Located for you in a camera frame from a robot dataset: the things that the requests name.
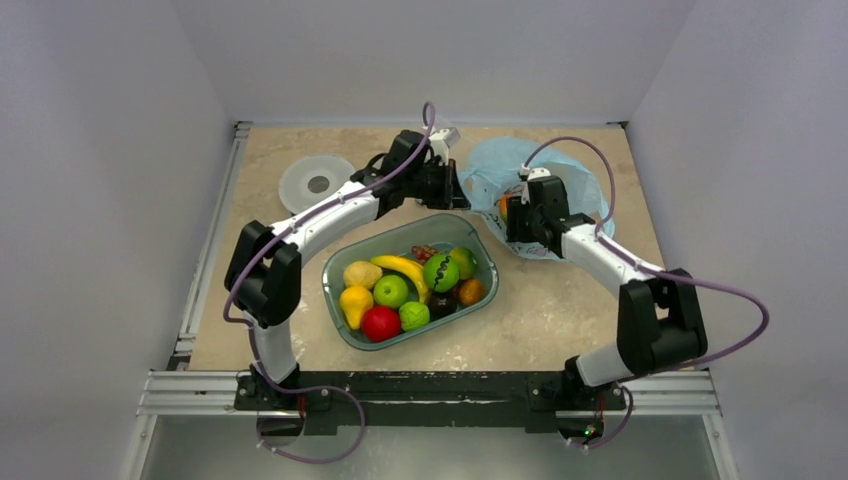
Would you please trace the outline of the light blue plastic bag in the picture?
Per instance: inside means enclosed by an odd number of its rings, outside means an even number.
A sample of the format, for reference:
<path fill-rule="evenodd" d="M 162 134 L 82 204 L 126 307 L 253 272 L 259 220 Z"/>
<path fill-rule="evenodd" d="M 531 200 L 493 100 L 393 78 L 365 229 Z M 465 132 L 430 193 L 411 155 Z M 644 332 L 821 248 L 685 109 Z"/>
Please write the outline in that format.
<path fill-rule="evenodd" d="M 539 243 L 509 243 L 503 196 L 519 196 L 521 165 L 539 146 L 526 139 L 501 136 L 486 139 L 470 152 L 467 167 L 458 173 L 463 193 L 471 211 L 480 215 L 484 224 L 501 243 L 517 256 L 529 260 L 559 258 Z M 580 161 L 553 147 L 545 148 L 531 162 L 533 168 L 545 168 L 560 177 L 568 195 L 572 212 L 604 218 L 610 205 L 602 193 L 598 178 Z"/>

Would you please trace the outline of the orange fake fruit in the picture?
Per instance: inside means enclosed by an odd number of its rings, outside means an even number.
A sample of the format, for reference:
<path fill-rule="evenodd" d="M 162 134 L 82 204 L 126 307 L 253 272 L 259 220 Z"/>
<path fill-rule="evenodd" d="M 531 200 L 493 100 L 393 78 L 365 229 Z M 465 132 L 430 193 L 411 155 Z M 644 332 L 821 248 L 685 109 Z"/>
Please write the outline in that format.
<path fill-rule="evenodd" d="M 464 280 L 457 289 L 457 299 L 463 307 L 479 303 L 486 294 L 485 285 L 477 278 Z"/>

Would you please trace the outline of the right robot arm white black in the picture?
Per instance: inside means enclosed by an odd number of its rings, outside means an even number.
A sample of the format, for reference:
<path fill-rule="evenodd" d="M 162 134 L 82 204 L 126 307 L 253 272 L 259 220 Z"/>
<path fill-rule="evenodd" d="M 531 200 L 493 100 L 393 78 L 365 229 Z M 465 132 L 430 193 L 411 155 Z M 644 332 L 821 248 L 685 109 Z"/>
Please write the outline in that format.
<path fill-rule="evenodd" d="M 506 202 L 508 241 L 538 244 L 577 265 L 618 302 L 615 340 L 564 364 L 561 392 L 569 404 L 584 407 L 601 387 L 706 353 L 700 304 L 686 271 L 667 279 L 653 265 L 626 259 L 591 217 L 570 211 L 563 181 L 546 170 L 535 169 L 520 179 L 522 193 Z"/>

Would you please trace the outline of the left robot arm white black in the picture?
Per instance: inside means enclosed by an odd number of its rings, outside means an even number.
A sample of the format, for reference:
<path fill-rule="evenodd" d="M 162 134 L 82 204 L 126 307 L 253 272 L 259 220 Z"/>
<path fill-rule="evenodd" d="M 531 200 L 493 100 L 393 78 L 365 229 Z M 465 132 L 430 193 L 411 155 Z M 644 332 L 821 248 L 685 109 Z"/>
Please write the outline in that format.
<path fill-rule="evenodd" d="M 299 392 L 289 319 L 301 300 L 302 269 L 346 233 L 400 207 L 408 198 L 437 210 L 466 209 L 449 150 L 455 128 L 423 134 L 401 131 L 386 153 L 373 157 L 328 198 L 287 220 L 245 225 L 227 273 L 227 309 L 242 312 L 259 395 L 272 408 L 292 405 Z"/>

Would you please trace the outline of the orange fake peach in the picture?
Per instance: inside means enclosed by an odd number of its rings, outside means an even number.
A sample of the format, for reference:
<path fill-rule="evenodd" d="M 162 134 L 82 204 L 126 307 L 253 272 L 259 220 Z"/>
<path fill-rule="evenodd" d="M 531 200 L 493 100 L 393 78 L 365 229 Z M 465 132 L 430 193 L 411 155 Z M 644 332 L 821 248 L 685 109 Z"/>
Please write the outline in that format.
<path fill-rule="evenodd" d="M 498 209 L 499 209 L 500 218 L 504 223 L 508 222 L 510 206 L 515 201 L 518 201 L 518 203 L 521 203 L 521 196 L 516 195 L 516 194 L 504 194 L 504 195 L 501 196 L 499 203 L 498 203 Z"/>

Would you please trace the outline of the red fake grapes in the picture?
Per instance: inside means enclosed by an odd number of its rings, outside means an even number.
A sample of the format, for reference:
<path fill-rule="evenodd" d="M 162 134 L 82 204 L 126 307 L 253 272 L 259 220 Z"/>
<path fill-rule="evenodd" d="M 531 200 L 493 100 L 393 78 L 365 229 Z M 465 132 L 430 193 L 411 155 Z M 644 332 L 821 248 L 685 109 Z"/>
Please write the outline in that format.
<path fill-rule="evenodd" d="M 425 266 L 434 256 L 441 254 L 438 249 L 430 245 L 413 246 L 411 253 L 421 266 Z"/>

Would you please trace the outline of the green yellow fake mango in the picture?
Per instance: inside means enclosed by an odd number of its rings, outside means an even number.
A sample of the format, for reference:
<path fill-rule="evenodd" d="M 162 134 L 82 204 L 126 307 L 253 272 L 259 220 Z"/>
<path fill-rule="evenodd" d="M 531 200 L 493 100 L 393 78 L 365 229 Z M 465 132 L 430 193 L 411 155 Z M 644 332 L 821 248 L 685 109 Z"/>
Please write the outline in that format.
<path fill-rule="evenodd" d="M 449 252 L 449 257 L 456 264 L 461 280 L 471 279 L 477 273 L 478 261 L 469 248 L 455 247 Z"/>

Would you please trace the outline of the yellow fake banana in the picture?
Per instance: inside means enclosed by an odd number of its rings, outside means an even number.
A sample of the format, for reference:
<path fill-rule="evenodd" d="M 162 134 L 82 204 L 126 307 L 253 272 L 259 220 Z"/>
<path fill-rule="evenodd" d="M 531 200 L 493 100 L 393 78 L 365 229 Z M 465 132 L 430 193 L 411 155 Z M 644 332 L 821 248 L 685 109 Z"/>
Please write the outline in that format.
<path fill-rule="evenodd" d="M 419 302 L 428 302 L 431 291 L 424 279 L 424 267 L 419 263 L 397 255 L 379 255 L 372 257 L 370 262 L 383 269 L 396 271 L 406 276 L 415 286 Z"/>

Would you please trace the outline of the green fake apple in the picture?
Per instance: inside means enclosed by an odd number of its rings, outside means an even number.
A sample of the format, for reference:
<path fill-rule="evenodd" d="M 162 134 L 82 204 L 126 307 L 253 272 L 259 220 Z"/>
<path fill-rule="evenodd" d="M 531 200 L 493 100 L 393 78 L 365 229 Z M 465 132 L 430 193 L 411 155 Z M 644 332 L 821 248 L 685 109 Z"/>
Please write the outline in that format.
<path fill-rule="evenodd" d="M 386 275 L 377 281 L 372 294 L 376 305 L 398 309 L 407 301 L 409 288 L 401 276 Z"/>

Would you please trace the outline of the pale yellow fake lemon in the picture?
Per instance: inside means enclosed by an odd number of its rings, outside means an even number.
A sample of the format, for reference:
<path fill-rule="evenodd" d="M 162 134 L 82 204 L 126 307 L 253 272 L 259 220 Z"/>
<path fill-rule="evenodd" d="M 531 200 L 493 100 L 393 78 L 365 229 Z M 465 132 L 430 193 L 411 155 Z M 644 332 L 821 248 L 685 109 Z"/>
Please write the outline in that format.
<path fill-rule="evenodd" d="M 369 261 L 355 261 L 343 271 L 343 283 L 346 288 L 359 286 L 372 290 L 383 277 L 383 269 Z"/>

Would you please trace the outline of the dark purple fake plum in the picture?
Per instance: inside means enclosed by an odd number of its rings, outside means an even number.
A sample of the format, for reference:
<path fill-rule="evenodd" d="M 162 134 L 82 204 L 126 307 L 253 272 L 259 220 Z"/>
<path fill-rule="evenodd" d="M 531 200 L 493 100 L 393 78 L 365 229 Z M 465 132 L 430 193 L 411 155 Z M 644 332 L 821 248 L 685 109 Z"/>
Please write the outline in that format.
<path fill-rule="evenodd" d="M 457 298 L 450 293 L 432 293 L 427 302 L 430 319 L 436 321 L 454 314 L 459 306 Z"/>

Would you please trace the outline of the green fake cabbage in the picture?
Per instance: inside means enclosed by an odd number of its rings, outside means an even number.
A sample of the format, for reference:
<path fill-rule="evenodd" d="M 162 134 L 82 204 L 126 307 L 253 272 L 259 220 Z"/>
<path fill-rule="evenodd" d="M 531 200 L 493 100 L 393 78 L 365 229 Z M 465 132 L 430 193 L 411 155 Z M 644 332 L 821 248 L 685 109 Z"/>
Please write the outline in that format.
<path fill-rule="evenodd" d="M 430 323 L 431 314 L 427 304 L 418 301 L 409 301 L 400 306 L 398 310 L 401 329 L 404 332 L 421 328 Z"/>

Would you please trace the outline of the yellow fake pear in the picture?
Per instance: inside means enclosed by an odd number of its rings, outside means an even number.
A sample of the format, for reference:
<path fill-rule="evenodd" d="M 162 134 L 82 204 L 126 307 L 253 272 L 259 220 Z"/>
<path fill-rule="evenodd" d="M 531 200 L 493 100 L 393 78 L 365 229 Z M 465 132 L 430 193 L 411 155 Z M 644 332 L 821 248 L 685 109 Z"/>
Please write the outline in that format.
<path fill-rule="evenodd" d="M 339 305 L 347 326 L 351 330 L 359 330 L 365 313 L 374 306 L 374 299 L 370 290 L 353 285 L 342 291 Z"/>

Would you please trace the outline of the red fake apple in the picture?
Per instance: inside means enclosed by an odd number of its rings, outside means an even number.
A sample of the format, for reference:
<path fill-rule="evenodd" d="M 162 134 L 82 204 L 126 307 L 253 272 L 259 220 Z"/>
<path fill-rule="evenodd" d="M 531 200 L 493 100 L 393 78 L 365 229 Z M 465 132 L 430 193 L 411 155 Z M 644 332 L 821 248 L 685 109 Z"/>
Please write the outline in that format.
<path fill-rule="evenodd" d="M 395 310 L 377 306 L 364 313 L 360 330 L 370 342 L 381 343 L 401 333 L 401 320 Z"/>

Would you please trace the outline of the white filament spool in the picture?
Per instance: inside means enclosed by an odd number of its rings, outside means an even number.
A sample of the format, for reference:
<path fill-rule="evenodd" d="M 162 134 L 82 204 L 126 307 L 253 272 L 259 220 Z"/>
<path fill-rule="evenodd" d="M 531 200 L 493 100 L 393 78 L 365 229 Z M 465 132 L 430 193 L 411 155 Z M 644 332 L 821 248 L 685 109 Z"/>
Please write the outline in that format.
<path fill-rule="evenodd" d="M 345 158 L 316 154 L 300 158 L 284 169 L 278 196 L 290 214 L 299 214 L 334 194 L 355 171 Z"/>

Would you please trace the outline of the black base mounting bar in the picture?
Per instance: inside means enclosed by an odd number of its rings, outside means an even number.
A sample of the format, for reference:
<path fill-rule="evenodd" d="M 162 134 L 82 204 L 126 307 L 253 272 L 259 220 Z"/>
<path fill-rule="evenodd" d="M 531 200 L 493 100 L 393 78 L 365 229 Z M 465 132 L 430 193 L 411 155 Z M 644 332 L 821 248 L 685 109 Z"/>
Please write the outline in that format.
<path fill-rule="evenodd" d="M 308 435 L 341 426 L 521 428 L 597 438 L 606 413 L 627 404 L 612 386 L 574 390 L 555 371 L 296 372 L 275 390 L 255 371 L 237 378 L 234 407 L 290 414 Z"/>

